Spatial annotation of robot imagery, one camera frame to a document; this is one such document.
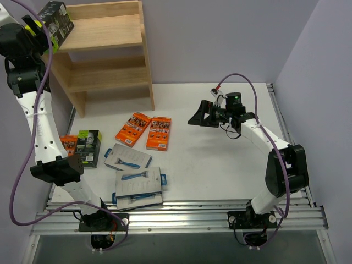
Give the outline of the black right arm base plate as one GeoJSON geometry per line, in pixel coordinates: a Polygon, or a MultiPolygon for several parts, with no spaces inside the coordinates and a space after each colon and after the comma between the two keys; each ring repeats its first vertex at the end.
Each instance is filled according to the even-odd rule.
{"type": "Polygon", "coordinates": [[[253,216],[246,211],[229,211],[227,217],[230,229],[272,229],[277,227],[273,211],[253,216]]]}

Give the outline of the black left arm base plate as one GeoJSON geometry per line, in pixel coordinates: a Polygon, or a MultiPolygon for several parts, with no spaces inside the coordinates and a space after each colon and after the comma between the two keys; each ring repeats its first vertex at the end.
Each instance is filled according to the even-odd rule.
{"type": "Polygon", "coordinates": [[[124,221],[123,226],[120,220],[112,217],[110,214],[98,211],[94,214],[84,214],[80,219],[78,231],[80,232],[108,232],[108,231],[126,231],[128,229],[129,214],[115,213],[115,216],[124,221]]]}

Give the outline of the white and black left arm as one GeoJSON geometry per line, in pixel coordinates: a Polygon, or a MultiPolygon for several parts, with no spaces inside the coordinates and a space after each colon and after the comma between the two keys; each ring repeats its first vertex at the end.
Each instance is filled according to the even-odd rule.
{"type": "Polygon", "coordinates": [[[60,186],[81,209],[81,222],[97,230],[106,230],[115,215],[83,178],[84,166],[78,155],[68,156],[52,113],[49,86],[51,62],[42,55],[53,53],[50,33],[38,26],[30,16],[24,28],[1,6],[1,55],[4,57],[7,84],[20,104],[32,135],[26,160],[35,154],[36,164],[30,167],[33,177],[60,186]]]}

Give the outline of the black green razor box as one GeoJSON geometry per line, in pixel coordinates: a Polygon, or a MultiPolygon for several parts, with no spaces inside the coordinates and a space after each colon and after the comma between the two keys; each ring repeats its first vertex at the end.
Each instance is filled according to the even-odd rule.
{"type": "Polygon", "coordinates": [[[64,2],[49,1],[38,13],[44,22],[52,41],[53,53],[56,53],[74,29],[74,23],[64,2]]]}
{"type": "Polygon", "coordinates": [[[84,168],[97,168],[102,134],[99,130],[80,130],[75,154],[80,156],[84,168]]]}

